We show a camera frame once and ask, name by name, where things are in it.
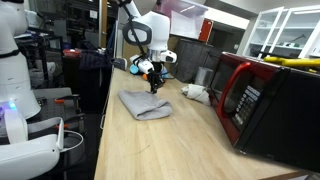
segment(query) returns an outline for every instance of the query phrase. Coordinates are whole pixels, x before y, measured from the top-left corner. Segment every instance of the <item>gray cloth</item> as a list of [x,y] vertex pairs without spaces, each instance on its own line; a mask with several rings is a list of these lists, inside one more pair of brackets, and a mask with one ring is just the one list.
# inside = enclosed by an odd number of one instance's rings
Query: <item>gray cloth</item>
[[138,120],[163,118],[172,113],[171,104],[166,100],[160,100],[154,94],[120,90],[118,95],[134,118]]

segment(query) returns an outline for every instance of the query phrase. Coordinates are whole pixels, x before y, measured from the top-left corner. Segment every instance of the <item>crumpled white cloth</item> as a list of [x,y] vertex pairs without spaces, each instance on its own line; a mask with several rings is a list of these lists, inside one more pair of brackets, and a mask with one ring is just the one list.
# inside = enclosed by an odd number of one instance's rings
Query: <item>crumpled white cloth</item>
[[203,86],[189,84],[188,86],[181,88],[181,92],[189,99],[199,101],[207,106],[211,105],[209,94]]

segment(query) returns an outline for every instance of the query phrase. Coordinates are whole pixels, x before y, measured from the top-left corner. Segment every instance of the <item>blue light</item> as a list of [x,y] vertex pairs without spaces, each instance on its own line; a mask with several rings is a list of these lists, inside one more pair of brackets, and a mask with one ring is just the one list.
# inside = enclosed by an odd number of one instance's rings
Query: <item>blue light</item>
[[9,106],[12,110],[17,110],[17,107],[13,102],[9,102]]

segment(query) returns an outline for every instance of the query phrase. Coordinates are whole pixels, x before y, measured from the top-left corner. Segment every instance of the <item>white robot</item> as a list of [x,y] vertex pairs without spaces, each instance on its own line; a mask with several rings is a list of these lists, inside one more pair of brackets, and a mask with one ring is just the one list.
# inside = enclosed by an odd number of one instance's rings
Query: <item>white robot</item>
[[170,33],[169,17],[150,11],[141,16],[132,0],[118,0],[119,7],[125,11],[128,23],[123,27],[123,37],[131,45],[139,46],[140,56],[135,55],[130,61],[148,76],[151,93],[157,93],[164,81],[162,79],[163,63],[175,63],[177,55],[168,50]]
[[0,133],[5,130],[10,144],[0,145],[0,179],[30,179],[52,169],[63,151],[63,120],[59,133],[28,140],[35,127],[26,119],[40,111],[30,87],[25,57],[19,52],[14,36],[27,30],[23,0],[0,0]]

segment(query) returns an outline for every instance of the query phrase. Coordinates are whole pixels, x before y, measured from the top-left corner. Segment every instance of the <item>kitchen appliance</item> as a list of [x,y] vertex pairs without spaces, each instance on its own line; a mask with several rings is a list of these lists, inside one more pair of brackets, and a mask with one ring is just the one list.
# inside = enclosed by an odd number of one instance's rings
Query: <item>kitchen appliance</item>
[[210,98],[233,147],[320,172],[320,76],[223,53]]

